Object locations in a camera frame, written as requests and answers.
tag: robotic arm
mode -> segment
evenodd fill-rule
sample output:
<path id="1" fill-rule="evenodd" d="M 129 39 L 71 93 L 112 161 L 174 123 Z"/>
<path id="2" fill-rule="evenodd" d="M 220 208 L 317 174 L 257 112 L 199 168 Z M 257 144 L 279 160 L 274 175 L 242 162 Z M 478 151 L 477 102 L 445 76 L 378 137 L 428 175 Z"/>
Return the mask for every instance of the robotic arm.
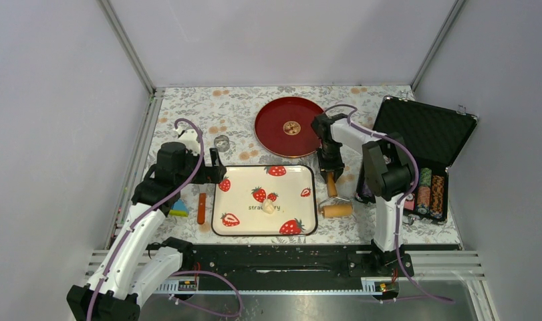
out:
<path id="1" fill-rule="evenodd" d="M 331 117 L 325 113 L 320 114 L 314 118 L 311 126 L 321 140 L 317 155 L 320 174 L 325 181 L 329 173 L 333 173 L 334 182 L 337 181 L 344 171 L 345 164 L 340 153 L 343 144 L 362 154 L 365 181 L 377 204 L 377 224 L 372 240 L 373 266 L 381 274 L 387 270 L 392 271 L 397 268 L 396 248 L 402 245 L 402 226 L 397 231 L 398 244 L 395 244 L 396 207 L 414 180 L 413 160 L 404 151 L 380 138 L 386 134 L 365 134 L 351 127 L 345 114 Z M 388 136 L 404 144 L 399 134 Z M 401 207 L 403 205 L 404 200 L 398 204 Z M 400 255 L 405 256 L 403 249 L 400 249 Z"/>
<path id="2" fill-rule="evenodd" d="M 122 232 L 103 264 L 86 286 L 72 286 L 68 292 L 67 302 L 76 320 L 86 320 L 88 311 L 93 313 L 92 320 L 137 320 L 140 308 L 164 280 L 180 268 L 192 269 L 192 244 L 169 238 L 153 259 L 135 274 L 148 240 L 180 199 L 180 192 L 155 211 L 144 213 L 177 188 L 181 189 L 199 161 L 198 171 L 191 180 L 193 184 L 217 184 L 226 173 L 215 148 L 210 148 L 212 166 L 205 166 L 200 143 L 196 140 L 198 134 L 201 137 L 199 130 L 178 128 L 177 131 L 178 140 L 160 147 L 157 163 L 149 168 L 144 180 L 135 188 L 131 198 L 133 205 Z"/>

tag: white tray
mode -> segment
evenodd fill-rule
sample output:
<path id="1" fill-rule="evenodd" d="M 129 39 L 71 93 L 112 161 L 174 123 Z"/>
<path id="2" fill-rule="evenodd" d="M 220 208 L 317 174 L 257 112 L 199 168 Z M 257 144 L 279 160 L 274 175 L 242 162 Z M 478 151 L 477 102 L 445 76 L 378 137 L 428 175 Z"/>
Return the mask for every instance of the white tray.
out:
<path id="1" fill-rule="evenodd" d="M 216 187 L 212 229 L 221 236 L 309 235 L 318 226 L 314 173 L 303 165 L 228 166 L 227 179 Z M 261 187 L 273 202 L 268 214 L 255 199 Z M 255 196 L 261 198 L 261 192 Z"/>

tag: red plate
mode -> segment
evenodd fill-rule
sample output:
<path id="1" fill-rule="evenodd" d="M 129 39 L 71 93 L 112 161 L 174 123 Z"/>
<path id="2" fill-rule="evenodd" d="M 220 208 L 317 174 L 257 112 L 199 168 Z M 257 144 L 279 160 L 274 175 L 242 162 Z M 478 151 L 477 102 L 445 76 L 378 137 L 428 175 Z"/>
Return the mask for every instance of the red plate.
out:
<path id="1" fill-rule="evenodd" d="M 308 99 L 283 97 L 266 104 L 255 119 L 255 136 L 272 153 L 283 157 L 302 157 L 320 147 L 310 127 L 322 108 Z"/>

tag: dough ball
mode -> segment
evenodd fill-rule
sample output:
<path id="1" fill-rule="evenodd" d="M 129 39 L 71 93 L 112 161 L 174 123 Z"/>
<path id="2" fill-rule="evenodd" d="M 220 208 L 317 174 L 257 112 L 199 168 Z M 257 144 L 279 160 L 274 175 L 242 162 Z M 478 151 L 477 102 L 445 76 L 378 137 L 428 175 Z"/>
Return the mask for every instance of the dough ball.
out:
<path id="1" fill-rule="evenodd" d="M 263 212 L 267 214 L 273 214 L 273 212 L 275 211 L 275 205 L 273 204 L 273 201 L 271 201 L 270 199 L 264 200 L 263 206 L 261 206 L 261 208 L 263 208 Z"/>

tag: wooden rolling pin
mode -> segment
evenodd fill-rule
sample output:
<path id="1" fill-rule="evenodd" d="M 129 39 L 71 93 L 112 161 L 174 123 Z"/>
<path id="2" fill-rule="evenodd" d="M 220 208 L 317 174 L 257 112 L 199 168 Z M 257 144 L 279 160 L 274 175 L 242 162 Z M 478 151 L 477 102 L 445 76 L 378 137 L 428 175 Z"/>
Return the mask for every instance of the wooden rolling pin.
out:
<path id="1" fill-rule="evenodd" d="M 340 217 L 340 216 L 350 216 L 354 211 L 354 207 L 351 203 L 349 204 L 336 204 L 336 205 L 326 205 L 321 209 L 322 215 L 326 218 L 330 217 Z"/>
<path id="2" fill-rule="evenodd" d="M 333 172 L 329 172 L 327 174 L 327 195 L 328 197 L 336 197 L 337 196 L 337 189 L 335 187 L 335 182 L 333 181 Z"/>

